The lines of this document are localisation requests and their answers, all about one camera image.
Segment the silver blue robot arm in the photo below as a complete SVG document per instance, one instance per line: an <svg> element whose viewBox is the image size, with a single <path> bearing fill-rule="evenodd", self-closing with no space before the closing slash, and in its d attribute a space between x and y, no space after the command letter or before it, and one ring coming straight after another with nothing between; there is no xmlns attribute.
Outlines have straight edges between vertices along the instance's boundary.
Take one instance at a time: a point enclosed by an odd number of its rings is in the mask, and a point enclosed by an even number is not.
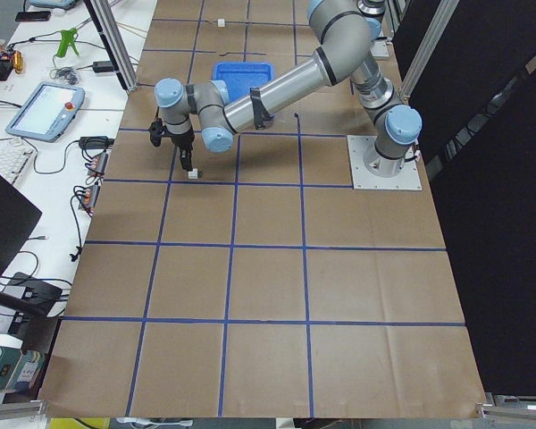
<svg viewBox="0 0 536 429"><path fill-rule="evenodd" d="M372 40L376 40L382 30L382 20L386 10L384 0L358 0L357 8L367 21Z"/></svg>
<svg viewBox="0 0 536 429"><path fill-rule="evenodd" d="M249 128L262 130L281 109L323 87L350 80L377 130L373 146L364 153L367 170L394 177L422 130L421 115L405 105L385 78L371 53L380 32L380 1L313 1L307 9L310 28L320 45L309 60L231 102L220 80L184 85L159 80L154 88L157 112L148 132L158 147L168 138L180 151L181 166L191 171L195 135L190 120L198 117L205 147L215 153L229 150L233 138Z"/></svg>

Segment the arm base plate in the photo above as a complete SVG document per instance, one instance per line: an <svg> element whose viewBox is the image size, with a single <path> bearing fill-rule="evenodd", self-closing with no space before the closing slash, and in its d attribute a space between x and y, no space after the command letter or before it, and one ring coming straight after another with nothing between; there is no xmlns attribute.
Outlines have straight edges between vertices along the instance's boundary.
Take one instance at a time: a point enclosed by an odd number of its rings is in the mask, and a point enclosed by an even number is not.
<svg viewBox="0 0 536 429"><path fill-rule="evenodd" d="M375 39L371 47L371 53L375 59L388 59L389 58L389 49L388 49L389 39Z"/></svg>
<svg viewBox="0 0 536 429"><path fill-rule="evenodd" d="M375 136L347 135L348 155L353 188L356 190L423 189L415 152L410 147L398 160L380 156Z"/></svg>

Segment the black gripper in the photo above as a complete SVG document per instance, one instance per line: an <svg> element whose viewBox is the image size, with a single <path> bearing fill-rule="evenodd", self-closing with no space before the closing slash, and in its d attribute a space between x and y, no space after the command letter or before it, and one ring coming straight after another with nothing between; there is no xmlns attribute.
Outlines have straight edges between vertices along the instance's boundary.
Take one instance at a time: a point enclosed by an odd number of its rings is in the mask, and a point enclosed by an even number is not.
<svg viewBox="0 0 536 429"><path fill-rule="evenodd" d="M180 164L184 171L192 172L192 150L194 141L194 131L187 130L181 134L170 134L172 143L178 147L180 151Z"/></svg>

